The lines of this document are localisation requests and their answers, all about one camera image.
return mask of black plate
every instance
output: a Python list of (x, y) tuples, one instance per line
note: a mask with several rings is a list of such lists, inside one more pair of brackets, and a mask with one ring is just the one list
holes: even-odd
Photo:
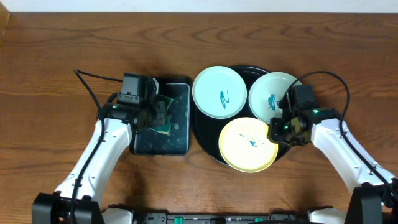
[[(270, 73), (271, 71), (245, 65), (232, 66), (235, 72), (240, 74), (243, 81), (246, 84), (246, 88), (249, 91), (253, 83), (261, 76)], [(246, 104), (243, 106), (242, 110), (233, 117), (227, 119), (215, 119), (203, 114), (198, 107), (192, 104), (192, 132), (197, 139), (199, 145), (209, 154), (211, 157), (219, 162), (228, 165), (223, 157), (221, 156), (220, 150), (218, 149), (218, 137), (220, 136), (223, 128), (232, 120), (236, 118), (250, 117), (256, 118), (250, 110), (249, 101), (246, 100)], [(279, 145), (278, 155), (275, 162), (280, 159), (286, 152), (290, 149), (288, 146)]]

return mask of white background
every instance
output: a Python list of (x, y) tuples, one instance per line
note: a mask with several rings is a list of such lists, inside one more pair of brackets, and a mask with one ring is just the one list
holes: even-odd
[(398, 0), (0, 0), (10, 12), (398, 12)]

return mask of black cable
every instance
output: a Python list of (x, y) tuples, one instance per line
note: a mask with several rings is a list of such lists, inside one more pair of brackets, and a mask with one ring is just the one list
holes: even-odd
[(283, 211), (285, 213), (285, 215), (287, 215), (287, 217), (289, 218), (289, 220), (292, 220), (292, 218), (290, 217), (290, 215), (283, 209), (283, 208), (275, 208), (273, 209), (272, 212), (270, 212), (270, 214), (268, 215), (268, 219), (271, 220), (271, 215), (275, 213), (275, 211)]
[(102, 79), (109, 80), (109, 81), (123, 82), (123, 80), (118, 79), (118, 78), (102, 77), (101, 75), (94, 75), (94, 74), (91, 74), (91, 73), (88, 73), (88, 72), (83, 72), (83, 71), (80, 71), (80, 70), (77, 70), (77, 69), (75, 70), (75, 73), (76, 72), (78, 72), (80, 74), (83, 74), (83, 75), (88, 75), (88, 76), (95, 77), (95, 78), (102, 78)]
[(288, 87), (288, 90), (289, 90), (296, 82), (298, 82), (299, 80), (302, 80), (302, 79), (304, 79), (305, 77), (307, 77), (307, 76), (309, 76), (309, 75), (320, 74), (320, 73), (325, 73), (325, 74), (328, 74), (328, 75), (331, 75), (331, 76), (337, 78), (337, 79), (344, 85), (344, 87), (346, 88), (347, 100), (346, 100), (346, 104), (345, 104), (345, 106), (344, 106), (343, 112), (342, 112), (342, 114), (341, 114), (341, 117), (340, 117), (340, 120), (339, 120), (339, 123), (338, 123), (339, 129), (340, 129), (341, 137), (346, 141), (347, 145), (354, 151), (354, 153), (362, 160), (362, 162), (365, 163), (365, 165), (369, 168), (371, 174), (373, 173), (374, 175), (376, 175), (376, 177), (378, 177), (378, 178), (383, 182), (383, 184), (384, 184), (384, 185), (388, 188), (388, 190), (393, 194), (393, 196), (394, 196), (396, 202), (398, 202), (398, 194), (397, 194), (397, 192), (391, 187), (391, 185), (388, 183), (388, 181), (376, 170), (376, 166), (373, 166), (372, 164), (370, 164), (370, 163), (365, 159), (365, 157), (363, 157), (362, 154), (358, 152), (358, 150), (357, 150), (357, 149), (351, 144), (351, 142), (348, 140), (348, 138), (347, 138), (347, 136), (346, 136), (346, 133), (343, 131), (343, 120), (344, 120), (344, 116), (345, 116), (345, 114), (346, 114), (346, 112), (347, 112), (348, 105), (349, 105), (349, 99), (350, 99), (350, 94), (349, 94), (348, 86), (347, 86), (347, 84), (344, 82), (344, 80), (343, 80), (341, 77), (339, 77), (338, 75), (336, 75), (336, 74), (334, 74), (334, 73), (332, 73), (332, 72), (328, 72), (328, 71), (310, 72), (310, 73), (305, 74), (305, 75), (301, 76), (300, 78), (296, 79), (296, 80)]
[[(101, 106), (100, 106), (100, 103), (97, 100), (97, 97), (95, 97), (93, 91), (87, 85), (87, 83), (84, 81), (84, 79), (81, 77), (81, 75), (79, 74), (78, 70), (75, 70), (75, 74), (77, 75), (79, 80), (82, 82), (82, 84), (86, 87), (87, 91), (90, 93), (90, 95), (93, 98), (94, 103), (97, 106), (98, 111), (99, 111), (101, 109)], [(105, 120), (102, 117), (101, 118), (101, 134), (100, 134), (100, 136), (98, 138), (98, 142), (95, 145), (95, 147), (94, 147), (93, 151), (91, 152), (91, 154), (88, 156), (88, 158), (87, 158), (86, 162), (84, 163), (83, 167), (81, 168), (81, 171), (80, 171), (78, 177), (75, 179), (75, 186), (73, 187), (72, 198), (70, 200), (70, 223), (71, 224), (75, 223), (76, 195), (77, 195), (77, 191), (79, 189), (80, 183), (81, 183), (81, 179), (83, 178), (83, 174), (86, 171), (86, 168), (88, 167), (88, 164), (90, 163), (91, 159), (94, 157), (95, 152), (97, 151), (97, 149), (99, 148), (100, 144), (102, 143), (104, 135), (105, 135)]]

